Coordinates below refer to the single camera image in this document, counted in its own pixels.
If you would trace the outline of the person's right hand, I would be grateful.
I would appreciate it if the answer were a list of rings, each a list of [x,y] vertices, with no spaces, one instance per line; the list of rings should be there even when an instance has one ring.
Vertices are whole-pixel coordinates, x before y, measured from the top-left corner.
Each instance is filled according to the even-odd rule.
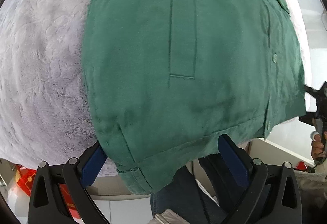
[[[311,139],[311,157],[313,158],[313,160],[316,161],[318,160],[318,158],[325,157],[325,145],[322,142],[321,135],[317,131],[314,131],[311,133]]]

